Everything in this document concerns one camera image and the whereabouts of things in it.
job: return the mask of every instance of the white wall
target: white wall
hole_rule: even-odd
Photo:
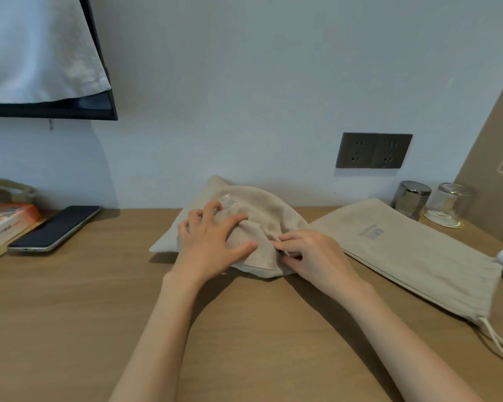
[[[0,119],[51,206],[180,207],[212,174],[293,205],[452,181],[503,88],[503,0],[91,0],[120,121]],[[413,133],[335,170],[343,132]]]

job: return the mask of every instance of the desk surface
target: desk surface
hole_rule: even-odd
[[[308,221],[331,210],[298,209]],[[53,255],[0,258],[0,401],[109,398],[174,261],[148,248],[178,212],[108,210]],[[471,225],[441,231],[491,256],[503,248]],[[487,340],[461,319],[351,262],[485,400],[503,401],[503,360]],[[491,321],[503,336],[503,279]],[[263,281],[235,269],[199,295],[179,399],[402,400],[338,305],[299,277]]]

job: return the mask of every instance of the box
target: box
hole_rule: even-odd
[[[0,204],[0,245],[20,234],[41,218],[34,205]]]

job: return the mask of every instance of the glass cup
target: glass cup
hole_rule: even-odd
[[[430,196],[423,215],[440,226],[461,228],[473,191],[456,183],[441,183]]]

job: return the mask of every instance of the right hand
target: right hand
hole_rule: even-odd
[[[297,230],[279,239],[282,242],[271,241],[275,249],[302,254],[302,260],[284,256],[282,262],[328,296],[347,299],[369,289],[333,238],[318,231]]]

